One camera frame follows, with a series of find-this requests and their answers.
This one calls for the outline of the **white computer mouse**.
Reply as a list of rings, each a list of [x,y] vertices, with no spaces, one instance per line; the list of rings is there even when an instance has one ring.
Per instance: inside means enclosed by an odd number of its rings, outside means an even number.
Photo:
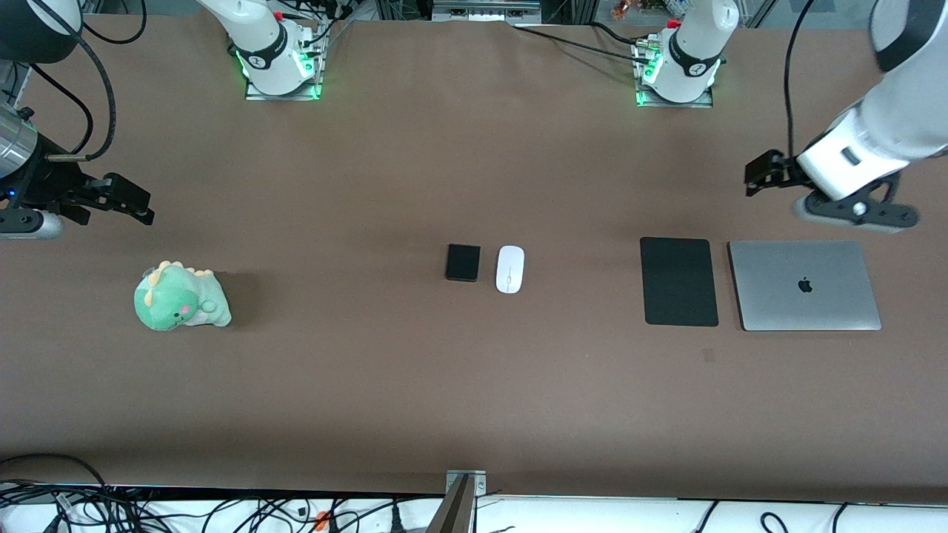
[[[516,294],[524,282],[525,252],[521,247],[505,245],[498,252],[495,264],[495,289],[502,294]]]

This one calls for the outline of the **black smartphone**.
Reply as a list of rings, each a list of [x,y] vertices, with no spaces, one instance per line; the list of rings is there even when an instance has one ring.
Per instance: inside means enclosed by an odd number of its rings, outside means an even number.
[[[450,244],[447,247],[444,277],[453,282],[477,282],[480,259],[481,248],[479,246]]]

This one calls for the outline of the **black mouse pad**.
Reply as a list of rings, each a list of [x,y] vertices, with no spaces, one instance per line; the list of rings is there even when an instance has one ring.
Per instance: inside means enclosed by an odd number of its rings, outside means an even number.
[[[720,324],[707,239],[640,239],[644,320],[650,325]]]

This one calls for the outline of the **green dinosaur plush toy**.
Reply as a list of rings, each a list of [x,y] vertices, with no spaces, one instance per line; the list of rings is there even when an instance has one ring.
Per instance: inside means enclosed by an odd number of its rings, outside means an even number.
[[[153,331],[181,326],[225,327],[233,320],[222,284],[209,269],[163,261],[146,272],[133,293],[133,309]]]

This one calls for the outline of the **silver apple laptop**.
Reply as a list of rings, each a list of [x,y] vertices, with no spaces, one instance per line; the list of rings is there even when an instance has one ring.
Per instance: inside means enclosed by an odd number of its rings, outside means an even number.
[[[727,249],[745,331],[881,329],[859,242],[731,241]]]

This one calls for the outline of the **dark metal bar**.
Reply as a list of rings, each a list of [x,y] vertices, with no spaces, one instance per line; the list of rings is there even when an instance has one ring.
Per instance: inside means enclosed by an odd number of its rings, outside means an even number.
[[[485,487],[480,472],[450,470],[447,493],[424,533],[472,533],[476,500]]]

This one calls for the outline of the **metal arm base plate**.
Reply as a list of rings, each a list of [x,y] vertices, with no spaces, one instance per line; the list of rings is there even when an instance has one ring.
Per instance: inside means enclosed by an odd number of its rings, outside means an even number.
[[[281,40],[273,50],[234,56],[247,79],[247,100],[315,101],[321,97],[327,37],[297,21],[280,21]]]
[[[712,84],[720,63],[715,63],[708,73],[687,77],[681,65],[666,57],[663,38],[657,33],[634,40],[630,51],[633,58],[644,59],[644,63],[633,65],[637,105],[690,108],[713,106]]]

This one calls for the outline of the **silver aluminium frame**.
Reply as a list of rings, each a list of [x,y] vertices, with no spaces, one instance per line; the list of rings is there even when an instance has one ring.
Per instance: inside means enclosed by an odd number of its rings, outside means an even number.
[[[595,21],[606,0],[370,0],[392,21],[506,21],[511,26],[575,26]]]

